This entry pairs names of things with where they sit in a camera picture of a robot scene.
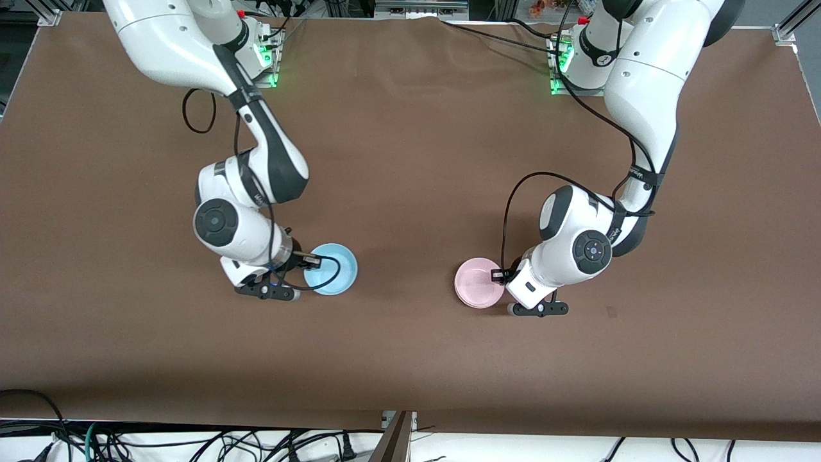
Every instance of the black cable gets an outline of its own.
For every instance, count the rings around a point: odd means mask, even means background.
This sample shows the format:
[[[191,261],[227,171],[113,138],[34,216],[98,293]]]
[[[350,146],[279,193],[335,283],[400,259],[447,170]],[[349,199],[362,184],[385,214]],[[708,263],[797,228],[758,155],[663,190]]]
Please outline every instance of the black cable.
[[[274,446],[274,447],[270,450],[270,452],[269,452],[269,453],[268,453],[268,455],[265,457],[265,459],[262,459],[262,462],[268,462],[269,460],[273,459],[273,457],[274,457],[276,454],[278,454],[278,453],[279,453],[279,451],[280,451],[280,450],[282,450],[282,448],[284,448],[284,447],[285,447],[285,445],[287,444],[287,442],[288,442],[289,438],[291,438],[291,437],[298,437],[298,436],[301,436],[301,435],[306,434],[307,432],[308,432],[308,431],[307,431],[307,430],[304,430],[304,429],[295,429],[295,430],[291,430],[291,431],[287,434],[287,436],[285,436],[283,439],[281,439],[281,440],[279,441],[279,443],[277,443],[277,444],[276,444],[276,445],[275,445],[275,446]]]
[[[290,16],[290,15],[289,15],[289,16],[285,16],[285,20],[282,22],[282,25],[280,25],[280,26],[279,26],[279,29],[275,30],[275,31],[274,31],[274,32],[272,32],[270,35],[263,35],[262,40],[267,40],[267,39],[270,39],[270,38],[271,38],[271,37],[273,37],[274,35],[279,34],[280,32],[282,32],[282,31],[285,29],[285,26],[288,24],[288,21],[290,21],[290,20],[291,20],[291,16]]]
[[[235,449],[235,448],[239,449],[239,450],[243,450],[245,452],[251,453],[251,455],[254,456],[254,461],[258,462],[259,460],[257,459],[256,454],[254,454],[253,452],[251,452],[250,450],[248,450],[244,447],[240,447],[240,444],[243,441],[245,441],[246,438],[250,437],[251,435],[253,435],[255,433],[256,433],[256,431],[248,432],[242,438],[234,438],[234,437],[230,437],[228,435],[222,437],[222,449],[219,450],[219,455],[217,456],[217,462],[224,462],[225,457],[228,455],[228,453],[231,452],[231,450]],[[226,444],[226,442],[225,442],[226,439],[228,439],[230,441],[230,444]]]
[[[256,432],[254,432],[254,439],[257,441],[257,447],[259,448],[259,460],[262,460],[265,454],[263,454],[262,450],[262,441],[259,440],[259,437],[257,436]]]
[[[550,37],[551,37],[551,35],[552,35],[552,34],[542,34],[542,33],[541,33],[541,32],[539,32],[538,30],[536,30],[536,29],[534,29],[534,28],[530,27],[530,24],[528,24],[528,23],[526,23],[526,22],[522,21],[521,19],[515,18],[515,17],[510,18],[509,20],[507,20],[507,22],[515,22],[516,24],[518,24],[518,25],[520,25],[520,26],[524,27],[524,28],[525,28],[525,30],[527,30],[527,31],[528,31],[528,32],[530,32],[531,34],[533,34],[533,35],[535,35],[535,36],[537,36],[537,37],[541,37],[542,39],[550,39]]]
[[[218,433],[218,434],[217,434],[217,436],[215,436],[215,437],[211,438],[210,440],[207,440],[207,441],[205,442],[205,444],[203,444],[203,445],[202,445],[202,446],[201,446],[201,447],[200,447],[200,448],[199,448],[199,449],[198,449],[198,450],[197,450],[197,451],[196,451],[196,452],[195,452],[195,453],[191,456],[191,458],[188,460],[188,462],[197,462],[198,460],[200,460],[200,457],[202,457],[202,455],[205,453],[205,451],[206,451],[206,450],[207,450],[207,449],[208,449],[208,448],[209,448],[209,447],[210,447],[210,446],[211,446],[211,445],[212,445],[212,444],[213,444],[216,440],[221,439],[221,438],[222,438],[223,436],[225,436],[226,434],[227,434],[227,432],[220,432],[220,433]]]
[[[571,7],[571,5],[572,5],[574,2],[575,2],[575,0],[570,0],[570,1],[568,2],[567,7],[565,8],[564,15],[562,16],[562,22],[559,24],[559,32],[557,32],[557,33],[556,33],[556,53],[557,53],[557,54],[558,54],[558,50],[559,50],[560,38],[562,37],[562,29],[564,29],[564,24],[565,24],[565,22],[567,21],[567,15],[570,13],[570,7]],[[619,31],[621,32],[621,22],[619,23]],[[620,36],[620,35],[619,35],[619,37],[617,38],[617,40],[618,40],[618,42],[621,42],[621,36]],[[621,51],[621,44],[620,44],[620,43],[617,43],[617,52],[618,52],[618,51]],[[573,89],[572,89],[572,84],[570,83],[570,81],[569,81],[569,80],[567,80],[567,78],[564,76],[564,74],[562,74],[562,69],[559,67],[559,65],[558,65],[558,61],[556,62],[555,71],[556,71],[556,75],[557,75],[557,76],[559,76],[559,79],[560,79],[560,80],[562,81],[562,83],[564,84],[565,89],[567,90],[567,93],[568,93],[568,94],[570,94],[570,96],[572,96],[572,97],[573,97],[573,99],[574,99],[574,100],[575,100],[575,101],[576,101],[576,102],[577,102],[577,103],[578,103],[578,104],[579,104],[582,108],[587,109],[587,111],[588,111],[588,112],[592,113],[592,114],[593,114],[594,116],[596,116],[598,119],[602,120],[602,121],[603,121],[603,122],[605,122],[607,125],[609,125],[609,126],[611,126],[611,127],[615,128],[615,129],[617,129],[619,132],[621,132],[622,134],[624,134],[625,136],[627,136],[627,138],[631,141],[631,143],[635,143],[635,145],[636,145],[636,146],[638,146],[638,147],[639,147],[639,149],[641,150],[641,153],[644,155],[644,158],[647,160],[647,164],[648,164],[648,166],[649,166],[649,170],[650,170],[650,172],[651,172],[651,173],[658,173],[658,171],[657,171],[657,170],[656,170],[656,168],[655,168],[655,165],[653,164],[653,160],[652,160],[652,159],[650,159],[650,154],[649,154],[649,152],[648,152],[648,151],[647,151],[647,149],[644,147],[644,145],[641,143],[641,141],[639,141],[639,140],[638,140],[638,138],[636,138],[636,137],[635,137],[632,133],[630,133],[629,131],[627,131],[627,130],[626,130],[624,127],[622,127],[621,125],[619,125],[619,124],[615,123],[614,121],[610,120],[609,118],[604,117],[601,113],[599,113],[599,112],[598,112],[598,111],[596,111],[595,109],[591,108],[591,107],[590,107],[590,106],[588,106],[588,105],[587,105],[584,101],[582,101],[582,100],[581,100],[581,98],[579,98],[579,96],[575,93],[575,91],[573,91]],[[634,152],[634,154],[633,154],[633,164],[635,164],[635,152]],[[619,186],[617,186],[617,187],[616,187],[616,189],[614,189],[613,191],[614,191],[614,192],[617,192],[618,188],[619,188],[619,187],[621,187],[621,185],[622,185],[622,184],[623,184],[623,183],[621,183],[621,182],[620,182],[620,183],[619,183]],[[651,187],[651,188],[652,188],[652,191],[650,192],[650,197],[648,198],[648,200],[647,200],[647,202],[646,202],[645,206],[644,206],[641,210],[639,210],[639,212],[640,212],[640,213],[648,213],[648,212],[649,212],[649,213],[652,213],[652,212],[650,212],[649,208],[650,208],[650,207],[652,206],[652,204],[653,204],[653,201],[654,201],[654,199],[655,199],[655,197],[656,197],[656,193],[658,192],[658,187],[653,186],[653,187]]]
[[[268,5],[268,9],[271,11],[271,15],[276,17],[277,16],[277,10],[274,9],[274,7],[271,5],[271,0],[265,0],[265,4]],[[282,15],[285,16],[285,17],[291,17],[290,15],[286,16],[285,12],[282,12]]]
[[[537,47],[537,46],[534,46],[534,45],[531,45],[531,44],[523,44],[522,42],[517,42],[515,40],[506,39],[504,37],[499,37],[498,35],[488,34],[487,32],[482,32],[481,30],[471,29],[470,27],[464,27],[463,25],[452,24],[450,22],[444,22],[444,21],[443,21],[443,24],[447,24],[447,25],[449,25],[451,27],[455,27],[457,29],[466,30],[466,31],[471,32],[473,34],[484,35],[485,37],[489,37],[491,39],[501,40],[502,42],[508,42],[509,44],[519,45],[520,47],[525,47],[527,49],[534,49],[536,51],[540,51],[540,52],[543,52],[543,53],[555,54],[555,52],[553,52],[551,50],[548,50],[548,49],[545,49],[545,48],[542,48],[542,47]]]
[[[234,126],[234,157],[236,157],[237,161],[239,161],[239,158],[240,158],[239,142],[240,142],[240,114],[237,113],[236,114],[236,125]],[[291,283],[285,281],[284,276],[280,276],[279,273],[276,272],[276,268],[273,267],[273,240],[276,236],[276,229],[275,229],[276,223],[274,222],[273,205],[272,205],[271,201],[268,199],[268,193],[265,191],[265,188],[263,187],[262,182],[259,180],[259,177],[257,177],[256,173],[254,173],[254,170],[248,169],[248,171],[251,173],[251,177],[254,179],[254,182],[256,183],[257,188],[260,190],[260,192],[262,192],[263,199],[265,201],[265,205],[268,207],[268,217],[271,219],[271,236],[270,236],[270,239],[268,241],[268,248],[269,248],[268,251],[270,252],[270,255],[268,256],[268,259],[269,259],[268,260],[268,265],[271,266],[271,274],[274,276],[274,278],[276,278],[276,280],[279,284],[285,284],[285,285],[287,285],[287,286],[289,286],[289,287],[291,287],[292,289],[295,289],[295,290],[303,290],[303,291],[316,290],[316,289],[321,289],[321,288],[327,286],[328,284],[331,284],[339,276],[339,273],[342,271],[342,264],[339,262],[339,260],[337,260],[336,258],[334,258],[332,256],[317,255],[317,258],[319,258],[320,260],[330,260],[330,261],[333,261],[337,264],[337,270],[333,273],[333,276],[331,276],[327,281],[323,282],[322,284],[306,285],[306,286],[291,284]]]
[[[351,444],[351,437],[348,432],[342,432],[342,454],[339,457],[340,462],[347,462],[348,460],[356,459],[354,447]]]
[[[313,444],[317,441],[323,440],[325,438],[333,438],[339,444],[339,440],[336,438],[338,435],[343,434],[343,432],[326,432],[326,433],[318,433],[316,435],[311,435],[310,437],[305,438],[304,440],[294,441],[292,446],[288,447],[288,452],[281,457],[277,462],[283,462],[286,458],[288,458],[292,453],[296,453],[298,450],[306,447],[307,445]]]
[[[727,462],[731,462],[732,450],[736,448],[736,440],[730,441],[730,446],[727,448]]]
[[[39,391],[27,390],[25,388],[9,388],[9,389],[6,389],[6,390],[0,390],[0,398],[2,398],[3,396],[10,396],[10,395],[31,395],[31,396],[36,396],[36,397],[42,399],[43,401],[45,401],[46,403],[48,403],[48,406],[51,407],[52,411],[54,412],[54,415],[57,416],[57,422],[60,424],[60,429],[62,430],[62,434],[66,437],[67,440],[71,439],[71,434],[66,429],[65,419],[62,417],[62,413],[60,412],[60,409],[57,407],[56,404],[54,404],[54,401],[51,401],[51,398],[46,396],[44,393],[40,393]],[[71,449],[71,446],[68,446],[68,460],[69,460],[69,462],[72,462],[74,460],[74,451]]]
[[[127,446],[124,446],[120,441],[120,437],[116,433],[111,434],[111,440],[114,444],[114,449],[117,451],[117,454],[120,456],[120,461],[130,461],[131,460],[131,450],[128,449]]]
[[[158,443],[158,444],[142,444],[142,443],[131,443],[128,441],[120,440],[120,444],[123,446],[130,446],[130,447],[172,447],[172,446],[188,446],[188,445],[198,445],[207,443],[209,440],[196,440],[196,441],[179,441],[174,443]]]
[[[342,443],[339,442],[339,438],[337,437],[334,437],[333,440],[337,442],[337,449],[339,450],[339,462],[343,462],[345,460],[345,455],[342,454]]]
[[[499,259],[499,265],[500,265],[499,267],[502,268],[503,270],[505,270],[507,268],[505,266],[505,246],[507,245],[507,215],[510,213],[511,202],[513,202],[513,197],[516,194],[516,190],[519,189],[519,186],[521,186],[521,184],[523,182],[527,181],[529,178],[537,177],[537,176],[553,177],[553,178],[558,178],[562,181],[568,182],[571,185],[573,185],[575,187],[578,187],[580,190],[586,192],[587,195],[591,199],[598,202],[604,208],[606,208],[606,209],[610,210],[611,212],[615,213],[615,209],[613,208],[613,206],[608,204],[606,201],[603,201],[602,198],[599,197],[599,195],[597,195],[595,192],[590,191],[585,185],[577,182],[576,180],[574,180],[572,178],[568,178],[564,175],[561,175],[560,173],[554,173],[554,172],[533,172],[533,173],[529,173],[529,174],[525,175],[513,187],[513,191],[511,191],[511,195],[507,198],[507,204],[505,205],[505,218],[504,218],[504,221],[502,222],[502,255]],[[642,217],[642,216],[653,216],[653,214],[654,214],[653,212],[649,212],[649,213],[632,213],[632,212],[628,212],[627,216]]]
[[[208,128],[206,128],[205,130],[200,130],[198,128],[194,128],[193,126],[191,126],[191,122],[188,122],[188,99],[191,97],[191,95],[193,95],[197,91],[200,91],[200,89],[199,88],[192,88],[192,89],[188,90],[188,92],[186,93],[185,96],[182,97],[182,120],[185,121],[186,127],[188,127],[189,130],[191,130],[194,133],[199,133],[200,135],[204,135],[205,133],[208,133],[208,132],[211,131],[211,129],[213,128],[214,121],[217,120],[217,97],[214,96],[213,93],[211,93],[211,107],[212,107],[211,122],[209,122]]]
[[[693,451],[693,458],[695,460],[687,459],[681,453],[681,451],[678,450],[678,446],[676,445],[676,438],[670,438],[670,445],[672,446],[672,449],[676,452],[676,454],[679,457],[681,457],[682,460],[684,460],[685,462],[699,462],[699,453],[695,451],[695,446],[693,446],[693,443],[691,443],[690,440],[687,438],[684,438],[684,442],[687,443],[687,445],[690,447],[690,450]]]
[[[621,437],[616,441],[616,444],[610,450],[610,455],[608,455],[607,459],[603,460],[602,462],[612,462],[613,457],[616,457],[616,453],[618,452],[618,448],[621,447],[621,444],[626,440],[627,437]]]

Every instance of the brown cloth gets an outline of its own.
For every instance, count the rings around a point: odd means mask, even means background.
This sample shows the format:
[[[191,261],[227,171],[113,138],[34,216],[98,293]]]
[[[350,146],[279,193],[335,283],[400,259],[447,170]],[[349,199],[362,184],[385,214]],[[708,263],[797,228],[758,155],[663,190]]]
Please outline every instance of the brown cloth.
[[[766,30],[704,50],[644,243],[560,289],[566,316],[471,309],[455,270],[498,259],[519,178],[609,193],[630,163],[545,70],[434,19],[307,21],[264,92],[311,172],[277,222],[348,246],[360,273],[260,301],[191,224],[197,173],[232,154],[227,102],[189,132],[185,89],[139,74],[105,16],[64,15],[0,125],[2,385],[68,418],[351,428],[416,409],[437,431],[821,440],[821,130],[795,54]],[[207,95],[190,114],[207,124]],[[523,186],[509,260],[561,185]],[[15,403],[2,415],[42,409]]]

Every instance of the cable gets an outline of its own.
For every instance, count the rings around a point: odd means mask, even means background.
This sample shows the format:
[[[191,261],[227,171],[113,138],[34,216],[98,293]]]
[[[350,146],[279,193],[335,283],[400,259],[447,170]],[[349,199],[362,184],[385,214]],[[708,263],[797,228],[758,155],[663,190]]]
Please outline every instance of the cable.
[[[607,459],[603,460],[602,462],[612,462],[613,457],[616,457],[616,453],[618,452],[618,448],[621,447],[621,444],[626,440],[627,437],[621,437],[616,441],[616,445],[610,450],[610,455],[608,455]]]
[[[559,50],[560,38],[562,37],[562,29],[564,29],[564,24],[567,21],[567,15],[570,13],[570,7],[575,1],[576,0],[570,0],[568,2],[567,7],[565,8],[564,15],[562,16],[562,22],[559,24],[559,31],[556,33],[556,53],[558,53],[558,50]],[[621,51],[621,43],[620,43],[621,42],[621,22],[619,22],[619,33],[618,33],[618,37],[617,37],[617,42],[618,42],[617,43],[617,52],[618,52],[618,51]],[[642,154],[644,155],[644,158],[647,160],[647,164],[649,166],[650,172],[651,173],[658,173],[658,171],[655,168],[655,165],[653,164],[653,160],[650,159],[650,155],[649,155],[647,149],[641,143],[641,141],[639,141],[638,138],[636,138],[632,133],[627,131],[624,127],[622,127],[621,125],[615,123],[614,121],[610,120],[609,118],[604,117],[601,113],[599,113],[595,109],[591,108],[584,101],[582,101],[581,98],[579,98],[579,96],[575,93],[575,91],[573,91],[572,84],[570,83],[570,81],[567,80],[567,78],[564,76],[564,74],[562,74],[562,69],[558,66],[558,62],[556,64],[557,64],[555,66],[556,75],[559,76],[559,79],[564,84],[565,89],[567,90],[567,93],[569,93],[570,96],[572,96],[573,99],[581,107],[587,109],[588,112],[592,113],[598,119],[602,120],[607,125],[610,125],[611,127],[617,129],[619,132],[621,132],[622,134],[627,136],[627,138],[631,141],[631,149],[635,149],[635,148],[632,148],[632,143],[635,143],[635,145],[638,146],[639,149],[641,150]],[[635,164],[635,151],[633,153],[633,164]],[[623,180],[623,182],[626,182],[627,178],[629,178],[629,176],[630,175],[628,174],[628,176]],[[621,187],[623,182],[620,182],[619,185],[613,191],[617,192],[618,188]],[[651,189],[652,189],[652,191],[650,192],[650,197],[648,198],[648,200],[645,203],[644,207],[641,210],[639,210],[640,213],[645,213],[645,212],[652,213],[649,210],[649,208],[653,204],[653,201],[656,197],[656,193],[658,192],[658,187],[652,186]]]
[[[727,462],[731,462],[732,450],[736,448],[736,440],[730,440],[730,446],[727,448]]]
[[[334,437],[333,440],[337,443],[337,449],[339,450],[339,461],[343,462],[345,460],[345,455],[342,454],[342,444],[339,442],[339,438],[337,437]]]
[[[288,21],[290,21],[290,20],[291,20],[290,16],[285,16],[285,20],[282,22],[282,25],[279,26],[279,29],[272,32],[270,35],[263,35],[262,40],[270,39],[274,35],[279,34],[280,32],[282,32],[285,29],[285,26],[288,24]]]
[[[529,178],[537,177],[537,176],[553,177],[553,178],[558,178],[558,179],[560,179],[564,182],[568,182],[571,185],[573,185],[575,187],[578,187],[580,190],[586,192],[587,195],[591,199],[598,202],[600,205],[604,206],[604,208],[606,208],[606,209],[610,210],[611,212],[615,213],[615,209],[613,208],[613,206],[611,206],[606,201],[603,201],[602,198],[599,197],[598,194],[596,194],[595,192],[590,191],[585,185],[577,182],[576,180],[574,180],[572,178],[568,178],[564,175],[561,175],[560,173],[554,173],[554,172],[533,172],[533,173],[529,173],[529,174],[525,175],[513,187],[513,191],[511,191],[511,195],[507,198],[507,204],[505,205],[505,218],[504,218],[504,221],[502,222],[502,255],[499,258],[499,265],[500,265],[499,267],[502,268],[503,270],[505,270],[507,268],[505,266],[505,246],[507,245],[507,216],[510,213],[511,202],[513,202],[513,197],[516,194],[516,191],[519,189],[519,186],[521,186],[522,183],[527,181]],[[653,216],[653,215],[654,215],[654,212],[648,212],[648,213],[628,212],[627,213],[627,216],[638,216],[638,217]]]
[[[37,396],[38,398],[40,398],[43,401],[45,401],[46,403],[48,403],[48,406],[51,407],[52,411],[54,412],[54,415],[57,416],[57,421],[60,424],[60,429],[62,430],[62,434],[66,437],[67,440],[71,439],[71,434],[66,429],[65,419],[63,419],[62,413],[60,412],[60,409],[57,407],[56,404],[54,404],[54,401],[51,401],[51,398],[49,398],[48,396],[46,396],[43,393],[40,393],[39,391],[27,390],[27,389],[24,389],[24,388],[9,388],[9,389],[6,389],[6,390],[0,390],[0,398],[2,398],[3,396],[9,396],[9,395],[32,395],[32,396]],[[68,447],[68,462],[72,462],[74,460],[73,453],[74,453],[74,451],[71,450],[71,447],[69,446]]]
[[[208,128],[206,128],[205,130],[200,130],[198,128],[194,128],[193,126],[191,126],[191,122],[188,122],[188,99],[191,97],[191,95],[193,95],[197,91],[200,91],[200,89],[199,88],[192,88],[192,89],[188,90],[188,92],[186,93],[185,96],[182,97],[182,120],[184,120],[186,122],[186,127],[188,127],[189,130],[191,130],[194,133],[199,133],[200,135],[204,135],[205,133],[208,133],[208,132],[211,131],[211,129],[213,128],[214,121],[217,120],[217,97],[214,96],[213,93],[211,93],[211,107],[212,107],[211,122],[208,124]]]
[[[670,445],[672,445],[672,449],[676,452],[676,454],[679,457],[681,457],[682,460],[684,460],[685,462],[699,462],[699,453],[695,451],[695,446],[693,446],[693,443],[691,443],[690,440],[687,438],[684,438],[684,442],[687,443],[687,445],[690,447],[690,450],[693,451],[693,457],[695,460],[687,459],[681,453],[681,451],[678,450],[678,446],[676,445],[676,438],[670,438]]]
[[[219,434],[217,434],[217,436],[215,436],[215,437],[211,438],[210,440],[207,440],[207,441],[205,442],[205,444],[203,444],[203,445],[202,445],[202,446],[201,446],[201,447],[200,447],[200,448],[199,448],[199,449],[198,449],[198,450],[194,453],[194,455],[192,455],[192,456],[191,456],[191,458],[189,459],[189,462],[197,462],[198,460],[200,460],[200,457],[202,457],[202,455],[205,453],[205,451],[206,451],[206,450],[207,450],[207,449],[208,449],[208,448],[209,448],[209,447],[210,447],[210,446],[211,446],[211,445],[212,445],[212,444],[213,444],[216,440],[221,439],[221,438],[222,438],[223,436],[225,436],[226,434],[227,434],[227,432],[220,432]]]
[[[287,444],[287,442],[289,441],[289,439],[291,439],[291,438],[295,438],[295,437],[299,437],[299,436],[301,436],[301,435],[306,434],[307,432],[308,432],[307,430],[303,430],[303,429],[291,430],[291,431],[288,433],[288,435],[287,435],[287,436],[285,436],[283,439],[281,439],[281,440],[279,441],[279,443],[277,443],[277,444],[276,444],[276,445],[275,445],[275,446],[271,449],[271,451],[268,453],[268,456],[266,456],[266,457],[265,457],[265,459],[262,459],[262,462],[268,462],[269,460],[273,459],[273,457],[274,457],[276,454],[278,454],[278,453],[279,453],[279,451],[280,451],[280,450],[282,450],[282,448],[284,448],[284,447],[285,447],[285,445]]]
[[[522,20],[520,20],[520,19],[518,19],[518,18],[515,18],[515,17],[510,18],[509,20],[507,20],[507,22],[515,22],[516,24],[518,24],[518,25],[520,25],[520,26],[524,27],[524,28],[525,28],[525,30],[527,30],[527,31],[528,31],[528,32],[530,32],[531,34],[533,34],[533,35],[535,35],[535,36],[537,36],[537,37],[541,37],[542,39],[550,39],[550,36],[552,35],[552,34],[542,34],[541,32],[537,31],[536,29],[534,29],[534,28],[530,27],[530,25],[529,25],[528,23],[526,23],[526,22],[524,22],[524,21],[522,21]]]
[[[199,445],[203,443],[207,443],[209,440],[196,440],[196,441],[179,441],[175,443],[158,443],[158,444],[142,444],[142,443],[131,443],[128,441],[119,440],[122,446],[130,446],[130,447],[172,447],[172,446],[188,446],[188,445]]]
[[[327,432],[327,433],[319,433],[317,435],[312,435],[310,437],[305,438],[304,440],[294,441],[293,446],[288,447],[288,452],[281,457],[277,462],[283,462],[286,458],[290,456],[291,453],[296,453],[298,450],[302,449],[303,447],[315,443],[317,441],[323,440],[325,438],[333,438],[337,444],[339,445],[339,440],[337,439],[338,435],[343,434],[344,432]],[[342,454],[342,447],[339,446],[339,453]]]
[[[527,49],[534,49],[536,51],[540,51],[540,52],[548,53],[548,54],[555,54],[556,53],[556,52],[553,52],[551,50],[548,50],[548,49],[545,49],[545,48],[542,48],[542,47],[537,47],[537,46],[534,46],[534,45],[531,45],[531,44],[523,44],[522,42],[517,42],[515,40],[506,39],[504,37],[499,37],[498,35],[488,34],[487,32],[482,32],[481,30],[471,29],[470,27],[464,27],[463,25],[452,24],[450,22],[444,22],[444,21],[443,21],[443,24],[447,24],[447,25],[449,25],[451,27],[455,27],[457,29],[466,30],[466,31],[468,31],[470,33],[473,33],[473,34],[484,35],[485,37],[489,37],[491,39],[501,40],[502,42],[508,42],[509,44],[519,45],[520,47],[525,47]]]
[[[223,436],[222,437],[222,449],[219,450],[219,455],[217,456],[217,462],[224,462],[225,457],[228,455],[228,453],[231,452],[231,450],[235,449],[235,448],[238,449],[238,450],[242,450],[244,452],[247,452],[248,454],[251,454],[251,456],[254,457],[254,462],[259,462],[259,459],[257,458],[257,455],[253,451],[251,451],[250,449],[247,449],[245,447],[240,446],[240,444],[242,442],[244,442],[244,440],[247,437],[250,437],[250,436],[254,435],[255,433],[256,433],[255,430],[253,432],[248,432],[244,437],[239,438],[239,439],[236,439],[234,437],[229,437],[229,436]],[[226,443],[225,443],[226,437],[231,442],[230,445],[226,445]]]
[[[240,158],[239,140],[240,140],[240,114],[236,113],[236,125],[234,126],[234,157],[236,157],[237,160],[239,160],[239,158]],[[291,283],[285,281],[284,275],[280,276],[279,273],[276,272],[276,268],[273,267],[273,241],[274,241],[274,238],[276,236],[275,227],[277,226],[277,224],[274,221],[273,205],[272,205],[270,199],[268,199],[268,193],[265,191],[265,188],[263,187],[262,182],[259,180],[259,177],[257,177],[256,173],[254,173],[254,170],[248,168],[248,171],[251,173],[251,177],[254,179],[254,182],[256,183],[256,187],[262,193],[263,199],[265,200],[265,205],[268,207],[268,217],[271,219],[271,236],[270,236],[270,239],[268,241],[268,249],[269,249],[268,251],[270,252],[270,255],[268,257],[269,258],[268,265],[271,266],[271,274],[273,275],[273,277],[276,278],[276,280],[279,284],[284,284],[284,285],[287,285],[287,286],[291,287],[294,290],[302,290],[302,291],[317,290],[317,289],[321,289],[321,288],[327,286],[328,284],[331,284],[334,280],[336,280],[336,278],[339,276],[339,273],[342,271],[342,264],[339,262],[339,260],[337,260],[336,258],[334,258],[332,256],[317,255],[317,258],[319,258],[320,260],[330,260],[330,261],[333,261],[337,264],[337,270],[333,273],[333,276],[331,276],[327,281],[323,282],[322,284],[306,285],[306,286],[291,284]]]
[[[88,431],[85,432],[85,462],[91,462],[91,435],[95,425],[97,425],[96,422],[91,423]]]

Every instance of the black joint cap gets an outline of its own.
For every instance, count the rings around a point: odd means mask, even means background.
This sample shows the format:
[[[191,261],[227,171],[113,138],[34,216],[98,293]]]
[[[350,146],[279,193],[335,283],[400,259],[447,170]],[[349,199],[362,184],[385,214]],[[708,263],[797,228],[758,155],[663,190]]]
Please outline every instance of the black joint cap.
[[[231,243],[238,224],[236,209],[225,199],[206,201],[194,216],[197,235],[214,247],[224,247]]]

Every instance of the green led light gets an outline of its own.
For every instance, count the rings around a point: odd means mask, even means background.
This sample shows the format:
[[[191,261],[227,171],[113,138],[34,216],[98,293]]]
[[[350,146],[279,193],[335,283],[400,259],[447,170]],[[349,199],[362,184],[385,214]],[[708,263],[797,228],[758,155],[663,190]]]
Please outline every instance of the green led light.
[[[573,59],[573,47],[568,46],[565,52],[562,53],[562,57],[559,58],[559,68],[562,69],[562,72],[567,71],[571,59]]]

